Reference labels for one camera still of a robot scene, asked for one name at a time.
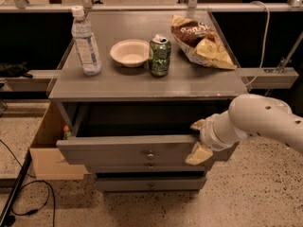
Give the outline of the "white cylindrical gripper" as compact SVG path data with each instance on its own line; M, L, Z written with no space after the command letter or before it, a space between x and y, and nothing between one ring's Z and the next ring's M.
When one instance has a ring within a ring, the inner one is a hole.
M202 143L197 142L191 153L186 158L186 163L196 166L205 162L213 156L213 151L223 151L234 146L234 144L226 144L221 141L214 130L215 119L219 116L218 113L200 119L190 125L190 128L195 131L200 131L200 139Z

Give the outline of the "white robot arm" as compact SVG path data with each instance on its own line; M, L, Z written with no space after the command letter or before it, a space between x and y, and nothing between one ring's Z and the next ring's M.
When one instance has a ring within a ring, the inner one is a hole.
M235 97L228 110L214 113L190 126L200 133L186 163L199 165L236 143L261 136L278 141L303 153L303 118L295 115L282 100L244 94Z

